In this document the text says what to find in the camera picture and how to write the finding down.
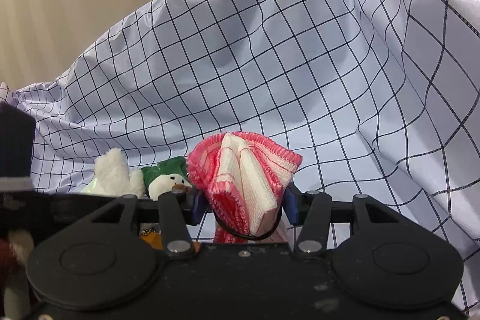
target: pink and white cloth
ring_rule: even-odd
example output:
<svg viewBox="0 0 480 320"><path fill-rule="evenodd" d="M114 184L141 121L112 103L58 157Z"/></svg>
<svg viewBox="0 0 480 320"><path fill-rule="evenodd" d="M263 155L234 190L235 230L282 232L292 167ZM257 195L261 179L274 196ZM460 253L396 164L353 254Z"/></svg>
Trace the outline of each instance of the pink and white cloth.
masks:
<svg viewBox="0 0 480 320"><path fill-rule="evenodd" d="M251 132L213 135L187 159L189 179L205 192L219 218L236 232L255 236L272 228L285 187L301 162L297 153ZM282 222L270 240L287 240ZM219 226L214 241L245 242Z"/></svg>

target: black cable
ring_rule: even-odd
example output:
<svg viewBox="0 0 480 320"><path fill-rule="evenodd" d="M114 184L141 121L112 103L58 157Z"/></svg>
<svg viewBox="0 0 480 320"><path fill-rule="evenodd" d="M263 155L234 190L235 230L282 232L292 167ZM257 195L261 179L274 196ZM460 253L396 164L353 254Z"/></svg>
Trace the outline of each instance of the black cable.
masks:
<svg viewBox="0 0 480 320"><path fill-rule="evenodd" d="M244 235L241 234L240 232L235 231L234 229L230 228L227 226L221 219L220 217L217 216L215 211L213 211L213 216L215 216L215 219L217 220L217 223L219 226L221 226L225 231L227 231L229 234L236 236L237 238L244 239L244 240L252 240L252 241L259 241L259 240L264 240L270 237L273 232L275 232L278 228L278 225L280 224L280 220L282 219L282 207L278 209L277 213L277 219L275 220L272 229L270 229L268 232L264 233L263 235L260 236L252 236L252 235Z"/></svg>

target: white grid fabric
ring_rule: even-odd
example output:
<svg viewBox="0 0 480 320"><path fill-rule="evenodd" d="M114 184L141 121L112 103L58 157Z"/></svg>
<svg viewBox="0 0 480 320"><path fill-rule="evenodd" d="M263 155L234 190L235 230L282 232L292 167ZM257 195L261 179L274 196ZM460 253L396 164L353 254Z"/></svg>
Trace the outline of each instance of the white grid fabric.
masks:
<svg viewBox="0 0 480 320"><path fill-rule="evenodd" d="M480 299L479 28L479 0L153 0L55 82L3 84L0 99L37 119L39 191L81 188L114 147L138 167L217 132L271 137L303 156L302 191L370 194L453 244L468 313ZM211 240L213 216L190 232ZM330 246L348 236L335 224Z"/></svg>

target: white cloth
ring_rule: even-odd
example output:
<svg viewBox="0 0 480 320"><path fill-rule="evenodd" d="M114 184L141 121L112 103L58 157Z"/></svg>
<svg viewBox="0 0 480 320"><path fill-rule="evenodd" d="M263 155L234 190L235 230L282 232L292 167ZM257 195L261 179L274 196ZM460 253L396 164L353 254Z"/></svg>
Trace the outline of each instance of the white cloth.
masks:
<svg viewBox="0 0 480 320"><path fill-rule="evenodd" d="M248 130L303 156L295 183L367 193L456 246L454 301L480 298L480 0L153 0L53 83L6 100L37 120L40 191ZM213 218L192 228L213 237ZM330 245L349 235L332 228Z"/></svg>

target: folded cloth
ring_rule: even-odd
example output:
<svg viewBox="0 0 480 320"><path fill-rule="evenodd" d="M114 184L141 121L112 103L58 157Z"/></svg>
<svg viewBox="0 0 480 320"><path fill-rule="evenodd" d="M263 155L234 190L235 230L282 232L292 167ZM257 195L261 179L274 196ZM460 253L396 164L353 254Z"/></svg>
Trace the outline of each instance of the folded cloth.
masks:
<svg viewBox="0 0 480 320"><path fill-rule="evenodd" d="M232 132L213 135L189 154L189 180L205 192L217 216L231 229L259 236L269 231L283 192L302 157L263 135ZM287 238L277 229L272 238ZM217 226L215 242L246 240Z"/></svg>

